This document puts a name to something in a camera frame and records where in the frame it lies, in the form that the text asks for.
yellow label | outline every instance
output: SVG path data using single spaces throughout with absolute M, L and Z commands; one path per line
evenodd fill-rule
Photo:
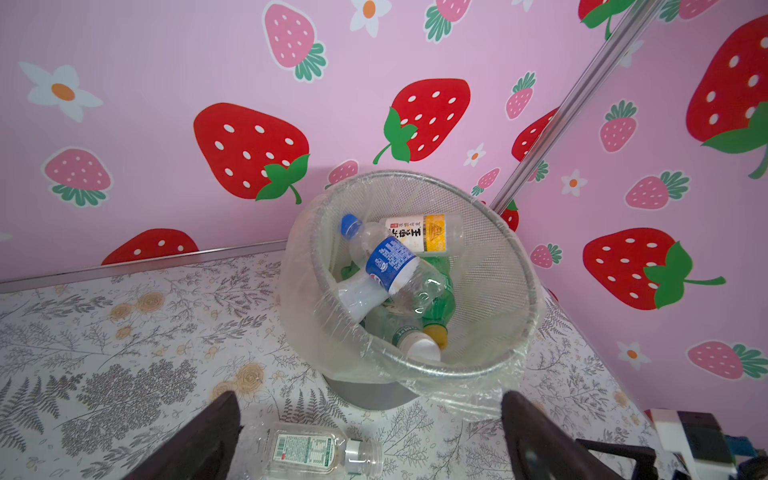
M 424 216 L 424 250 L 445 252 L 445 215 Z

strawberry wallpaper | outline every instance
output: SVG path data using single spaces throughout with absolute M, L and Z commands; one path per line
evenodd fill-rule
M 668 0 L 504 215 L 641 409 L 712 412 L 756 445 L 766 144 L 768 4 Z
M 0 280 L 282 240 L 375 169 L 490 203 L 631 1 L 555 3 L 7 2 Z

white flower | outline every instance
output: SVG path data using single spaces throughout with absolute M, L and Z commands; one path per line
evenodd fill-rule
M 464 161 L 465 167 L 470 164 L 474 167 L 478 164 L 478 160 L 485 156 L 485 152 L 482 150 L 483 145 L 485 144 L 480 144 L 476 149 L 467 152 L 467 159 Z
M 36 87 L 29 92 L 29 101 L 45 107 L 58 107 L 72 120 L 83 121 L 83 107 L 100 107 L 102 101 L 81 90 L 80 79 L 74 67 L 62 65 L 53 74 L 25 61 L 18 65 Z
M 526 12 L 531 9 L 531 5 L 533 5 L 533 0 L 512 0 L 513 5 L 517 5 L 518 3 L 523 4 L 523 10 Z
M 563 181 L 563 195 L 571 194 L 574 197 L 579 196 L 579 190 L 587 184 L 586 178 L 579 178 L 578 170 L 574 170 L 574 173 L 570 177 L 560 177 Z
M 638 40 L 632 45 L 629 46 L 627 51 L 622 55 L 621 60 L 619 60 L 619 65 L 621 65 L 624 68 L 629 68 L 632 66 L 632 54 L 640 50 L 640 47 L 643 46 L 643 41 Z
M 642 363 L 650 363 L 650 359 L 640 353 L 639 343 L 632 342 L 629 346 L 626 346 L 622 342 L 616 342 L 616 345 L 619 347 L 619 360 L 629 362 L 635 370 L 639 370 Z
M 352 15 L 349 30 L 358 31 L 363 26 L 368 33 L 376 38 L 379 33 L 379 17 L 383 17 L 392 8 L 389 0 L 352 0 L 357 12 Z

mesh trash can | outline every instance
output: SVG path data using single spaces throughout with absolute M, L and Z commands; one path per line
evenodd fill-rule
M 442 362 L 432 365 L 405 358 L 347 314 L 336 294 L 351 262 L 339 225 L 345 214 L 368 222 L 449 213 L 462 215 L 465 249 L 451 258 L 456 311 Z M 399 170 L 353 177 L 315 198 L 290 232 L 278 286 L 288 342 L 343 398 L 387 409 L 428 396 L 470 421 L 498 417 L 503 392 L 517 389 L 545 309 L 539 289 L 517 236 L 495 212 L 441 180 Z

strawberry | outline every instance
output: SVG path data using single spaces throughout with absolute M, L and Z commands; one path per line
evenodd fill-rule
M 721 276 L 688 280 L 694 262 L 680 242 L 654 228 L 632 228 L 592 240 L 584 247 L 584 266 L 613 296 L 638 310 L 679 301 L 685 283 L 725 283 Z
M 469 85 L 458 78 L 419 80 L 403 88 L 384 122 L 389 144 L 373 164 L 379 163 L 390 147 L 392 156 L 400 161 L 420 161 L 429 156 L 467 111 L 469 97 Z
M 741 343 L 728 346 L 723 342 L 704 342 L 688 350 L 688 359 L 695 366 L 729 380 L 738 380 L 744 373 L 759 379 L 768 373 L 768 359 L 763 358 L 763 353 Z
M 496 180 L 496 177 L 498 177 L 498 174 L 501 171 L 502 169 L 500 168 L 494 168 L 493 170 L 489 171 L 487 174 L 480 177 L 480 180 L 478 180 L 478 184 L 472 187 L 472 195 L 477 197 L 479 194 L 483 193 L 486 188 L 493 185 L 493 182 Z
M 536 170 L 534 170 L 531 176 L 528 177 L 528 181 L 532 182 L 533 180 L 536 180 L 537 182 L 540 182 L 547 177 L 548 173 L 549 173 L 549 164 L 542 160 L 538 162 L 538 166 L 536 167 Z
M 740 26 L 712 58 L 686 114 L 705 147 L 742 154 L 768 144 L 768 15 Z M 768 170 L 768 149 L 750 174 Z
M 263 13 L 264 34 L 272 58 L 307 83 L 323 76 L 328 64 L 323 43 L 315 41 L 315 25 L 302 12 L 282 2 L 270 2 Z
M 719 0 L 667 0 L 667 3 L 661 7 L 659 18 L 669 23 L 677 16 L 683 20 L 691 20 L 693 17 L 701 15 Z
M 358 166 L 359 165 L 357 164 L 357 160 L 347 160 L 343 164 L 340 164 L 331 170 L 331 173 L 328 174 L 329 183 L 326 185 L 326 189 L 331 185 L 338 184 L 345 178 L 354 177 L 357 175 Z
M 523 161 L 525 155 L 531 150 L 533 144 L 541 136 L 541 132 L 549 125 L 549 122 L 554 117 L 554 114 L 558 113 L 560 107 L 555 108 L 553 111 L 546 114 L 544 117 L 539 118 L 537 121 L 528 125 L 525 130 L 520 132 L 517 138 L 515 138 L 515 144 L 512 145 L 512 156 L 518 161 Z
M 587 28 L 595 28 L 606 20 L 605 39 L 611 37 L 611 17 L 622 13 L 634 3 L 634 0 L 580 0 L 578 17 Z
M 56 185 L 51 192 L 78 207 L 97 207 L 107 200 L 112 185 L 109 172 L 96 154 L 84 148 L 63 148 L 43 164 L 43 172 Z
M 658 210 L 667 206 L 669 199 L 680 200 L 688 187 L 683 172 L 664 172 L 661 177 L 645 177 L 627 192 L 624 200 L 632 208 Z
M 260 111 L 214 104 L 197 114 L 194 134 L 216 180 L 232 195 L 265 200 L 290 188 L 301 203 L 293 184 L 306 174 L 310 144 L 298 128 Z
M 504 210 L 504 213 L 502 214 L 502 219 L 507 223 L 509 230 L 512 230 L 513 232 L 517 231 L 518 224 L 520 223 L 520 214 L 518 214 L 518 206 L 515 205 L 514 200 L 507 205 L 507 209 Z
M 536 72 L 530 71 L 524 77 L 518 78 L 518 83 L 512 87 L 512 96 L 507 100 L 507 117 L 510 120 L 523 113 L 525 105 L 533 97 L 533 86 L 536 83 Z
M 111 265 L 197 251 L 197 245 L 186 233 L 170 228 L 153 228 L 120 245 L 101 264 Z
M 531 252 L 531 262 L 541 268 L 551 268 L 553 263 L 558 264 L 560 260 L 563 260 L 563 250 L 560 250 L 559 245 L 547 243 L 539 245 Z
M 437 0 L 435 5 L 427 8 L 424 31 L 427 32 L 427 41 L 439 43 L 444 37 L 451 34 L 454 23 L 464 17 L 469 9 L 471 0 Z
M 632 118 L 636 113 L 637 107 L 632 102 L 622 100 L 605 115 L 608 122 L 600 129 L 600 140 L 609 154 L 621 150 L 637 130 L 637 120 Z

